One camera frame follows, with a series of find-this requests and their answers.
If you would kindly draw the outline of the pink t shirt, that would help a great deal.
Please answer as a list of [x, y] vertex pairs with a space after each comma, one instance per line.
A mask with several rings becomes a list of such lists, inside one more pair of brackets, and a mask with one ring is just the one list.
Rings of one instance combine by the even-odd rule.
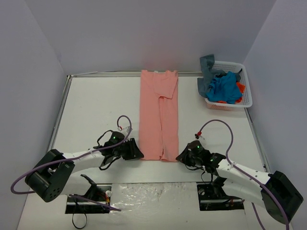
[[144, 160], [175, 162], [178, 143], [178, 72], [142, 70], [139, 148]]

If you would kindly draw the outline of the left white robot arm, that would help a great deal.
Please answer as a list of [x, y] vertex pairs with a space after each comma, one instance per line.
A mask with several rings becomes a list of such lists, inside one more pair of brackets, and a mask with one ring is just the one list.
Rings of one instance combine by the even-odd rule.
[[139, 160], [144, 157], [134, 138], [125, 139], [119, 131], [113, 131], [104, 145], [98, 144], [89, 149], [89, 154], [61, 153], [52, 149], [36, 165], [39, 169], [25, 178], [26, 184], [46, 203], [53, 201], [59, 195], [70, 195], [66, 184], [72, 174], [89, 168], [106, 170], [115, 159], [125, 161]]

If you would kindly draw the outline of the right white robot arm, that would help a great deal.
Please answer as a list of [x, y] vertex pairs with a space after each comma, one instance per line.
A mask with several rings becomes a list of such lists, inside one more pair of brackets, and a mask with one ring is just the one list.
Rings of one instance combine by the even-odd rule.
[[304, 201], [284, 173], [260, 172], [230, 164], [225, 155], [210, 153], [198, 140], [189, 143], [176, 160], [189, 167], [201, 167], [214, 175], [213, 193], [216, 197], [232, 196], [254, 203], [282, 224], [292, 220]]

